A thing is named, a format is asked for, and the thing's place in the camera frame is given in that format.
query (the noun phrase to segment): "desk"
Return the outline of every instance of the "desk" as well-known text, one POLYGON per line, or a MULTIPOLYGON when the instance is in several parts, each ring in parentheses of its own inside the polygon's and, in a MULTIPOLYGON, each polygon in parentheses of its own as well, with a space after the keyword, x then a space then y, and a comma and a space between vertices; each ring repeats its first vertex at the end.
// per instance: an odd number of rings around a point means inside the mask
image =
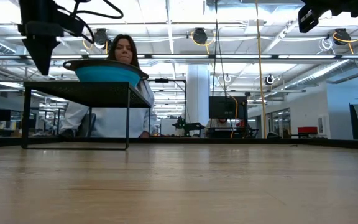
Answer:
POLYGON ((358 150, 244 144, 131 144, 127 151, 2 147, 0 223, 358 224, 358 150))

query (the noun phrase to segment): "ceiling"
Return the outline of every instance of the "ceiling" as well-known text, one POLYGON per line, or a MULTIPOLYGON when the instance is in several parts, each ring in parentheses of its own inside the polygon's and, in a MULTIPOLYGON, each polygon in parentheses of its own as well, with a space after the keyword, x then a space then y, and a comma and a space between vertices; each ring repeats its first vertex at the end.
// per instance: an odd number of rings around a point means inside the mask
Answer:
MULTIPOLYGON (((255 4, 241 3, 240 0, 220 0, 218 7, 219 42, 214 41, 216 32, 214 7, 210 7, 210 0, 110 0, 124 12, 124 18, 113 20, 88 14, 80 14, 89 26, 95 31, 97 28, 106 28, 108 36, 114 38, 118 34, 129 34, 136 42, 139 54, 207 54, 205 46, 193 43, 191 34, 196 27, 205 28, 209 41, 210 54, 217 48, 218 54, 245 55, 258 54, 257 26, 255 4)), ((74 8, 74 0, 56 0, 57 4, 68 10, 74 8)), ((349 13, 342 13, 333 17, 326 13, 320 18, 319 25, 307 34, 302 34, 297 23, 298 10, 303 6, 299 0, 259 1, 259 19, 263 21, 260 27, 261 49, 264 54, 333 54, 332 50, 322 51, 322 39, 327 34, 332 34, 336 28, 346 28, 353 39, 358 39, 358 18, 351 18, 349 13), (284 34, 274 44, 274 38, 278 34, 284 34)), ((17 0, 0 0, 0 43, 18 49, 17 54, 25 54, 20 36, 15 24, 20 23, 20 10, 17 0)), ((80 4, 79 10, 88 10, 105 14, 116 14, 102 0, 93 0, 87 4, 80 4)), ((66 35, 60 39, 60 44, 54 51, 55 55, 93 55, 105 54, 95 46, 83 42, 82 39, 66 35)), ((332 49, 337 54, 349 54, 348 46, 333 45, 332 49)), ((0 60, 2 71, 17 74, 16 77, 25 77, 25 73, 32 74, 34 80, 76 79, 73 72, 61 67, 62 60, 53 60, 50 75, 47 77, 37 73, 32 62, 19 62, 17 60, 0 60)), ((185 79, 187 66, 195 63, 191 60, 151 60, 140 59, 141 69, 150 75, 150 78, 176 78, 185 79)), ((216 74, 221 75, 220 61, 217 61, 216 74)), ((273 74, 282 82, 289 82, 302 73, 321 64, 321 61, 309 60, 302 63, 297 61, 273 62, 262 61, 263 76, 273 74)), ((258 61, 223 63, 224 73, 230 75, 231 82, 228 88, 252 88, 259 89, 259 65, 258 61)), ((1 78, 8 78, 3 72, 1 78)), ((174 83, 151 83, 153 89, 178 88, 174 83)), ((156 98, 182 98, 182 93, 172 92, 157 94, 156 98)))

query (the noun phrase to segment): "wall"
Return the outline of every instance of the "wall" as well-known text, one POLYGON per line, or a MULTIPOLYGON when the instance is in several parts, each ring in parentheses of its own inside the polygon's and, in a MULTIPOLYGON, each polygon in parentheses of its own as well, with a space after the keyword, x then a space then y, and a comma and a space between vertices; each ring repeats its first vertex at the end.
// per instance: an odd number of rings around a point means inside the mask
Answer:
MULTIPOLYGON (((338 75, 340 79, 349 74, 355 74, 353 69, 338 75)), ((329 109, 329 125, 332 139, 353 139, 349 104, 358 104, 358 78, 340 84, 327 84, 329 109)))
MULTIPOLYGON (((38 106, 39 99, 32 98, 31 106, 38 106)), ((10 109, 16 111, 23 111, 24 96, 19 96, 18 93, 8 93, 8 97, 0 96, 0 109, 10 109)))
MULTIPOLYGON (((318 126, 318 118, 325 116, 327 124, 328 102, 326 84, 320 83, 317 87, 306 88, 306 93, 289 93, 285 101, 269 101, 265 108, 265 113, 289 108, 291 111, 291 133, 298 134, 300 126, 318 126)), ((262 107, 249 110, 249 117, 262 115, 262 107)), ((327 137, 330 138, 329 125, 326 125, 327 137)))

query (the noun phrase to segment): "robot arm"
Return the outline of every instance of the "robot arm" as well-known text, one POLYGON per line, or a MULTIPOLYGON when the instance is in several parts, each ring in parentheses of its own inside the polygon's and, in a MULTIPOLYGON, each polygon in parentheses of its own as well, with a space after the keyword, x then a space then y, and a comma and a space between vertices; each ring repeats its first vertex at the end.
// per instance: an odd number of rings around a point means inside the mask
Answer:
POLYGON ((23 39, 23 43, 42 75, 49 74, 52 51, 60 43, 56 41, 56 37, 64 37, 64 32, 74 37, 83 37, 91 44, 94 43, 93 31, 84 20, 78 17, 78 14, 87 13, 111 19, 124 17, 122 11, 108 0, 103 1, 120 13, 119 16, 109 16, 91 11, 77 11, 79 4, 90 1, 75 0, 74 11, 70 12, 56 4, 54 0, 19 0, 22 24, 18 26, 18 31, 21 35, 27 37, 23 39), (84 27, 89 30, 91 39, 82 34, 84 27))

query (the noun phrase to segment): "black stand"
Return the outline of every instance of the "black stand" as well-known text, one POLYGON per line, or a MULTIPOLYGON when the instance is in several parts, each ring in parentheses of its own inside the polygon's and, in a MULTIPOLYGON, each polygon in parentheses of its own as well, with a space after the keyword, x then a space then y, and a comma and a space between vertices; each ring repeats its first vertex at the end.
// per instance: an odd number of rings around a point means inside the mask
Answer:
MULTIPOLYGON (((24 112, 22 121, 22 148, 23 149, 56 149, 44 147, 29 147, 29 117, 31 104, 31 91, 37 90, 49 95, 64 98, 66 100, 89 106, 89 131, 88 139, 91 139, 91 115, 92 108, 126 108, 126 142, 122 148, 103 148, 109 150, 126 150, 129 147, 129 109, 149 109, 149 133, 150 133, 150 103, 139 94, 129 83, 80 83, 80 82, 27 82, 24 83, 24 112)), ((57 148, 57 149, 84 149, 82 148, 57 148)))

